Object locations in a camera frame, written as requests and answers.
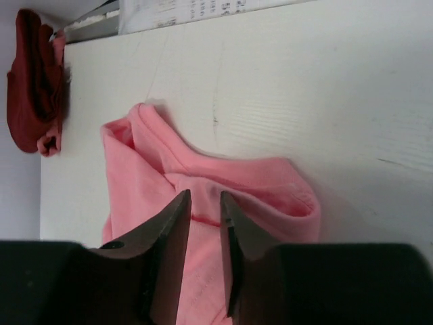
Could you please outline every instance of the white wall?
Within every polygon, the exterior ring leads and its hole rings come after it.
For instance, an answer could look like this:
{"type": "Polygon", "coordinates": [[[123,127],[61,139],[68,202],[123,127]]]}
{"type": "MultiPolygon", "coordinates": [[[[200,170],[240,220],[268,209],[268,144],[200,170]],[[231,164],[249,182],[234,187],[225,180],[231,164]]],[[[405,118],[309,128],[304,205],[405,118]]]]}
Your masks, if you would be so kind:
{"type": "Polygon", "coordinates": [[[15,17],[21,7],[63,26],[104,0],[0,0],[0,239],[39,238],[41,158],[19,151],[6,122],[6,73],[15,57],[15,17]]]}

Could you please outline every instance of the pink cloth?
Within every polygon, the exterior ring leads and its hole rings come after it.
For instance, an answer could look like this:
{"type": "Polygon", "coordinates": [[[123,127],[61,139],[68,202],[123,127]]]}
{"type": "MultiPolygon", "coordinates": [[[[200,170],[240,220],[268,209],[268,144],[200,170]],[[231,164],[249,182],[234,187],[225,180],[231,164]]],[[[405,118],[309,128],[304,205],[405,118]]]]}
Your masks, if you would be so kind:
{"type": "MultiPolygon", "coordinates": [[[[63,66],[63,53],[66,45],[66,37],[60,30],[51,42],[54,48],[54,59],[58,66],[63,66]]],[[[62,149],[62,111],[51,128],[37,141],[39,153],[44,157],[51,157],[62,149]]]]}
{"type": "Polygon", "coordinates": [[[225,317],[221,240],[222,190],[245,214],[286,242],[315,242],[320,206],[310,186],[285,158],[225,160],[195,153],[153,106],[101,128],[106,153],[110,216],[108,242],[160,212],[179,192],[191,190],[191,227],[177,324],[231,324],[225,317]]]}

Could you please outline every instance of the white table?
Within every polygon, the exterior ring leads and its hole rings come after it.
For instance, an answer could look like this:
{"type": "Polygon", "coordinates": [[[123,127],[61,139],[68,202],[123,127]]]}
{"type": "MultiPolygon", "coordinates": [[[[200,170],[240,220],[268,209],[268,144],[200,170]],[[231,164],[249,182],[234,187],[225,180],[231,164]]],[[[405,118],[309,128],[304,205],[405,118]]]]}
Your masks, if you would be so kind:
{"type": "Polygon", "coordinates": [[[433,1],[324,0],[69,45],[62,154],[42,160],[41,238],[101,242],[99,127],[164,106],[199,151],[283,155],[322,241],[399,241],[433,262],[433,1]]]}

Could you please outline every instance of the maroon fabric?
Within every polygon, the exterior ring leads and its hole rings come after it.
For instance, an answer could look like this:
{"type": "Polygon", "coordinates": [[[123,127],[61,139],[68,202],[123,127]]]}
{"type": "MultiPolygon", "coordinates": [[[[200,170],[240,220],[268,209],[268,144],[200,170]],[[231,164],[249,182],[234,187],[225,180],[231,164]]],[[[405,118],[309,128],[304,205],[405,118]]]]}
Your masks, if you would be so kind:
{"type": "Polygon", "coordinates": [[[16,57],[7,74],[7,124],[17,147],[38,150],[37,140],[62,125],[63,68],[49,42],[53,29],[21,9],[16,17],[16,57]]]}

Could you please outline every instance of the table surface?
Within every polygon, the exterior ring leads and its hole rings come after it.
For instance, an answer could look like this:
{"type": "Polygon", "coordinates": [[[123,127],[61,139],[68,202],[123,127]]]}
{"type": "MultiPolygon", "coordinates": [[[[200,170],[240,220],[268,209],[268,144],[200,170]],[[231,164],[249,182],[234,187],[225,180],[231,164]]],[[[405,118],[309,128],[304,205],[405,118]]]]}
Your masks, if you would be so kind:
{"type": "Polygon", "coordinates": [[[327,0],[69,45],[62,153],[43,158],[41,238],[101,243],[99,128],[164,107],[193,148],[286,156],[324,242],[410,242],[433,262],[433,1],[327,0]]]}

